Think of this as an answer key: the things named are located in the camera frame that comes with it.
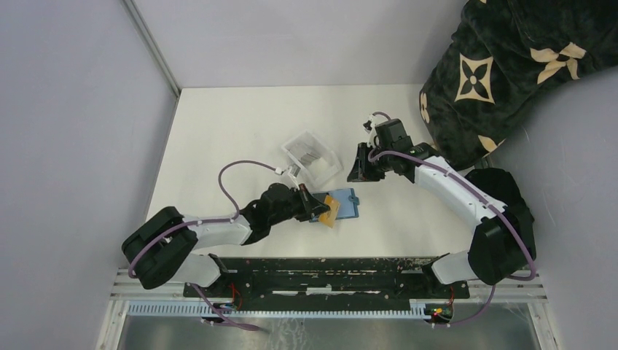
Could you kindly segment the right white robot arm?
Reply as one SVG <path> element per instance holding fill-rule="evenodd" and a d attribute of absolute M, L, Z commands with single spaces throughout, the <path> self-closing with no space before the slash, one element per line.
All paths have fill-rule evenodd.
<path fill-rule="evenodd" d="M 515 272 L 524 267 L 530 270 L 524 279 L 535 278 L 533 216 L 525 203 L 483 190 L 427 143 L 414 144 L 401 120 L 375 122 L 371 117 L 363 128 L 369 138 L 358 145 L 348 182 L 379 182 L 392 171 L 438 197 L 472 231 L 467 250 L 438 257 L 424 269 L 426 295 L 438 298 L 456 281 L 495 285 L 515 280 Z"/>

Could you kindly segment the blue leather card holder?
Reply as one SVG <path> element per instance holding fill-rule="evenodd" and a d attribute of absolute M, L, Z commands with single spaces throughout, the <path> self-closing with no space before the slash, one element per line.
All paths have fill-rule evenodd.
<path fill-rule="evenodd" d="M 360 200 L 353 188 L 348 187 L 322 192 L 328 192 L 332 197 L 336 198 L 340 202 L 340 209 L 336 220 L 356 219 L 359 217 Z"/>

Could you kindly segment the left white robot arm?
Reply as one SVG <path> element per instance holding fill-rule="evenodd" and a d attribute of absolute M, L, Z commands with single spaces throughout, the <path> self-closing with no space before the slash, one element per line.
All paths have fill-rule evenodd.
<path fill-rule="evenodd" d="M 306 222 L 329 210 L 303 184 L 273 183 L 231 217 L 191 217 L 167 206 L 130 234 L 121 251 L 129 263 L 129 276 L 144 289 L 179 281 L 218 297 L 230 285 L 227 268 L 216 255 L 198 254 L 198 249 L 254 244 L 266 238 L 274 225 L 290 219 Z"/>

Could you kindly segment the clear plastic card box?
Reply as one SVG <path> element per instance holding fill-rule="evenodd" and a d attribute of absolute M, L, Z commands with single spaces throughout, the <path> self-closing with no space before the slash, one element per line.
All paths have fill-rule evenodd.
<path fill-rule="evenodd" d="M 336 153 L 309 130 L 285 141 L 281 149 L 314 188 L 322 187 L 343 169 Z"/>

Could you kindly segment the orange credit card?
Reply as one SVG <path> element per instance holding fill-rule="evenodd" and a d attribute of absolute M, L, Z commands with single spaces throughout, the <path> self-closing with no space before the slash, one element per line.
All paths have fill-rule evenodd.
<path fill-rule="evenodd" d="M 340 209 L 340 202 L 330 194 L 327 194 L 324 198 L 324 203 L 329 207 L 329 210 L 318 217 L 318 222 L 328 228 L 333 228 Z"/>

